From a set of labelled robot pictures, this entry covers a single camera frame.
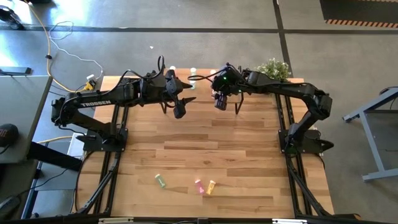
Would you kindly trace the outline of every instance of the gray metal frame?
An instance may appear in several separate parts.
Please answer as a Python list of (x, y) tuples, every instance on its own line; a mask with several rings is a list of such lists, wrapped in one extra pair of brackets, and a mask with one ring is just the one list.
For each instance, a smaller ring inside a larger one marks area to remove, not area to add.
[(390, 90), (387, 90), (385, 93), (381, 94), (376, 99), (370, 101), (368, 104), (356, 109), (352, 113), (343, 117), (343, 120), (346, 123), (351, 122), (355, 118), (361, 118), (362, 125), (364, 128), (366, 137), (368, 139), (369, 145), (371, 147), (374, 160), (376, 161), (377, 168), (379, 169), (378, 172), (373, 172), (368, 175), (363, 175), (362, 178), (365, 182), (369, 181), (369, 180), (380, 179), (380, 178), (385, 178), (385, 177), (393, 177), (393, 176), (398, 175), (398, 168), (388, 169), (388, 170), (386, 170), (384, 168), (383, 162), (381, 160), (379, 151), (376, 146), (376, 142), (374, 140), (374, 135), (372, 134), (372, 131), (371, 131), (371, 128), (369, 126), (367, 116), (366, 116), (366, 111), (375, 110), (378, 107), (385, 105), (389, 101), (393, 100), (397, 96), (398, 96), (398, 88), (391, 88)]

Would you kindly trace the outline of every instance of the gray floor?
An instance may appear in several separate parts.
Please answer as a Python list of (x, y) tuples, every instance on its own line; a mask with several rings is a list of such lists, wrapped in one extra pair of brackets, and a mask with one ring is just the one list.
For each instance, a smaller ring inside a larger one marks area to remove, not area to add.
[[(370, 29), (325, 24), (316, 0), (279, 2), (286, 29)], [(15, 1), (11, 6), (23, 22), (38, 24), (23, 2)], [(48, 26), (72, 20), (76, 26), (88, 27), (277, 27), (272, 0), (54, 0), (54, 4), (36, 8)], [(333, 98), (330, 118), (316, 126), (323, 138), (335, 143), (325, 153), (335, 212), (358, 213), (365, 220), (392, 223), (398, 220), (398, 177), (367, 184), (362, 181), (361, 175), (376, 171), (376, 165), (362, 125), (357, 121), (345, 124), (341, 117), (377, 97), (384, 87), (397, 85), (396, 37), (286, 36), (294, 76), (330, 92)], [(71, 53), (97, 60), (105, 75), (120, 75), (129, 68), (139, 73), (149, 72), (155, 69), (160, 54), (165, 56), (168, 66), (177, 68), (218, 68), (225, 62), (253, 68), (269, 58), (282, 60), (277, 34), (74, 32), (58, 43)], [(43, 32), (1, 31), (0, 44), (0, 65), (28, 66), (33, 68), (34, 75), (46, 74), (47, 43)], [(52, 73), (70, 88), (77, 88), (92, 73), (99, 74), (92, 63), (54, 49), (52, 52), (55, 57)], [(58, 130), (50, 122), (50, 101), (57, 97), (49, 95), (34, 140), (71, 134)], [(85, 112), (93, 114), (90, 109)], [(42, 216), (64, 214), (71, 203), (70, 197), (70, 191), (48, 191), (39, 195), (35, 211)], [(46, 210), (44, 202), (55, 198), (63, 202), (62, 206)]]

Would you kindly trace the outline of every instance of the wooden tabletop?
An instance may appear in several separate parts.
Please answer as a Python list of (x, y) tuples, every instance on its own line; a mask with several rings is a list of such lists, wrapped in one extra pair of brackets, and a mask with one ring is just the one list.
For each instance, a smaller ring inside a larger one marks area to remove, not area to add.
[[(189, 69), (177, 69), (176, 74), (188, 83)], [(197, 74), (209, 75), (210, 70), (198, 69)], [(104, 77), (101, 90), (111, 89), (118, 80)], [(119, 166), (112, 216), (292, 218), (287, 168), (277, 140), (275, 96), (245, 95), (238, 115), (233, 103), (226, 111), (214, 107), (206, 80), (178, 97), (191, 96), (197, 99), (187, 105), (182, 119), (175, 119), (172, 110), (163, 114), (159, 104), (129, 110), (129, 138)], [(292, 99), (292, 106), (299, 121), (307, 108), (297, 99)], [(94, 118), (109, 122), (112, 112), (113, 106), (100, 106)], [(103, 156), (96, 152), (87, 160), (79, 181), (78, 206), (97, 187)], [(320, 159), (303, 154), (303, 164), (308, 187), (333, 213)], [(155, 180), (157, 174), (166, 188)], [(210, 180), (216, 182), (211, 195), (199, 194), (198, 179), (205, 189)], [(303, 208), (301, 192), (298, 196)]]

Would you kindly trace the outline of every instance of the green leaves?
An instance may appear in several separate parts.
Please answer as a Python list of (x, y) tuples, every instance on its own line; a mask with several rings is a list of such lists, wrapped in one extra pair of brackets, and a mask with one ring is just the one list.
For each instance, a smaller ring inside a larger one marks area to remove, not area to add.
[(289, 65), (285, 62), (276, 61), (275, 58), (269, 59), (266, 64), (256, 67), (256, 70), (265, 73), (275, 80), (286, 81), (287, 77), (290, 75)]

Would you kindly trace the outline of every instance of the table leg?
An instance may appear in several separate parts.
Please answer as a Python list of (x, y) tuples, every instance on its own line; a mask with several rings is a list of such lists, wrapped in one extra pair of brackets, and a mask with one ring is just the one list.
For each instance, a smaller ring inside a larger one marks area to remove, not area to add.
[(38, 161), (46, 162), (66, 169), (79, 171), (81, 160), (75, 157), (57, 152), (53, 149), (45, 147), (36, 142), (30, 144), (30, 149), (27, 154), (28, 159), (37, 159)]

